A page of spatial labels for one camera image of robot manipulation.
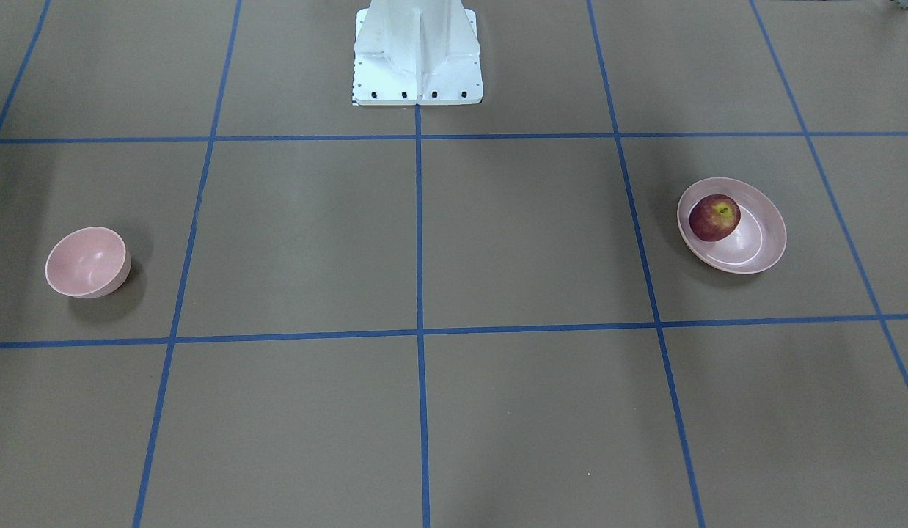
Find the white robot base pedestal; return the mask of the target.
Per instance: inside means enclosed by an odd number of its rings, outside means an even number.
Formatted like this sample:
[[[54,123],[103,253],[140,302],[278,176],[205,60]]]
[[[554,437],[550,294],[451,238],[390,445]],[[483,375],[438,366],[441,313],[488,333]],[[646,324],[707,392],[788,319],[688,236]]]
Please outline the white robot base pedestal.
[[[356,11],[351,103],[475,105],[484,98],[477,14],[461,1],[373,1]]]

